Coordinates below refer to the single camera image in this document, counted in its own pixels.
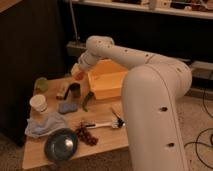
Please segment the plastic cup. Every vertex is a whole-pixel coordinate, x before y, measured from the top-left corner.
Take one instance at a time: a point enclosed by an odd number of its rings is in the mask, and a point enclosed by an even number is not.
[[[30,99],[30,106],[38,112],[43,112],[47,108],[46,98],[42,94],[33,96]]]
[[[42,92],[47,91],[47,89],[48,89],[47,78],[40,77],[40,78],[36,79],[36,81],[35,81],[35,89],[39,89]]]

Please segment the cable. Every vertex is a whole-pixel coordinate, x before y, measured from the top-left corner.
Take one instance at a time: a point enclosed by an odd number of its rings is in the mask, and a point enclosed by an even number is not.
[[[196,141],[186,143],[186,144],[184,145],[184,148],[186,148],[186,147],[187,147],[188,145],[190,145],[190,144],[195,144],[195,152],[196,152],[196,155],[197,155],[197,158],[199,159],[199,161],[200,161],[203,165],[205,165],[206,167],[208,167],[208,168],[210,168],[210,169],[213,169],[213,166],[207,164],[207,163],[201,158],[200,154],[198,153],[198,148],[197,148],[197,147],[198,147],[198,144],[199,144],[199,145],[204,145],[205,147],[208,147],[208,148],[213,149],[213,133],[210,135],[210,143],[211,143],[211,145],[199,141],[199,138],[201,137],[201,135],[204,134],[204,133],[207,132],[207,131],[210,131],[210,130],[213,131],[213,128],[208,128],[208,129],[205,129],[205,130],[201,131],[201,132],[198,134],[198,136],[197,136],[197,138],[196,138]]]
[[[203,91],[203,98],[202,98],[202,102],[203,102],[203,107],[205,109],[205,112],[213,119],[213,115],[209,112],[207,106],[206,106],[206,103],[205,103],[205,98],[206,98],[206,90],[207,90],[207,87],[208,87],[208,83],[209,81],[211,80],[212,78],[212,75],[213,75],[213,70],[210,72],[209,74],[209,78],[208,78],[208,81],[207,81],[207,84],[204,88],[204,91]]]
[[[186,148],[188,145],[190,144],[199,144],[199,145],[203,145],[205,147],[209,147],[209,148],[213,148],[211,145],[209,144],[206,144],[206,143],[203,143],[203,142],[196,142],[196,141],[191,141],[191,142],[188,142],[184,145],[184,148]]]
[[[209,131],[209,130],[213,130],[213,128],[205,129],[204,131],[201,131],[201,132],[199,133],[199,135],[197,136],[196,144],[195,144],[195,152],[196,152],[196,155],[197,155],[197,157],[198,157],[198,159],[200,160],[201,163],[203,163],[206,167],[208,167],[208,168],[210,168],[210,169],[213,169],[213,166],[210,166],[209,164],[207,164],[207,163],[200,157],[200,155],[199,155],[199,153],[198,153],[198,149],[197,149],[197,142],[198,142],[200,136],[201,136],[203,133],[205,133],[205,132],[207,132],[207,131]]]

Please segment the blue sponge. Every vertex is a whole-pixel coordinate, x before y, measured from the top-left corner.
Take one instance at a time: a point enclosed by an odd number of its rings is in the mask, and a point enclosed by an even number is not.
[[[58,112],[60,114],[66,114],[70,112],[76,112],[78,105],[75,102],[62,102],[59,104]]]

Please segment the wooden table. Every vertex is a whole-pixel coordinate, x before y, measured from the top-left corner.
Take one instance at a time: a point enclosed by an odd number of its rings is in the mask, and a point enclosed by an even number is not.
[[[59,90],[61,83],[64,81],[68,81],[70,83],[76,82],[71,77],[49,81],[48,91],[43,93],[46,96],[48,108],[42,114],[39,114],[35,110],[31,109],[31,118],[41,122],[45,117],[47,117],[48,113],[57,111],[60,101],[56,99],[56,93]],[[74,130],[80,122],[85,120],[92,122],[104,122],[111,120],[114,118],[114,115],[110,111],[111,106],[115,109],[116,113],[118,113],[120,116],[123,115],[119,97],[107,100],[95,100],[95,98],[92,98],[87,105],[88,112],[83,111],[81,108],[81,103],[85,95],[89,92],[89,85],[86,77],[78,83],[81,84],[81,98],[76,101],[79,104],[79,109],[77,112],[64,115],[72,130]],[[93,136],[99,139],[98,144],[95,146],[88,146],[79,141],[78,149],[71,159],[128,146],[125,127],[121,129],[112,129],[107,127],[97,128],[91,129],[90,132]],[[44,144],[46,140],[47,137],[38,139],[27,137],[22,164],[23,169],[30,169],[51,164],[44,154]]]

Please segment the cup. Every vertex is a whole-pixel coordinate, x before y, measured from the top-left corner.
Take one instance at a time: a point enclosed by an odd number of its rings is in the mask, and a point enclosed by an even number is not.
[[[35,89],[39,89],[42,92],[47,91],[47,89],[48,89],[47,78],[40,77],[40,78],[36,79],[36,81],[35,81]]]
[[[37,94],[30,99],[30,106],[38,112],[43,112],[47,108],[46,98],[42,94]]]
[[[80,90],[80,84],[79,83],[72,83],[69,87],[72,97],[73,98],[79,98],[81,96],[81,90]]]

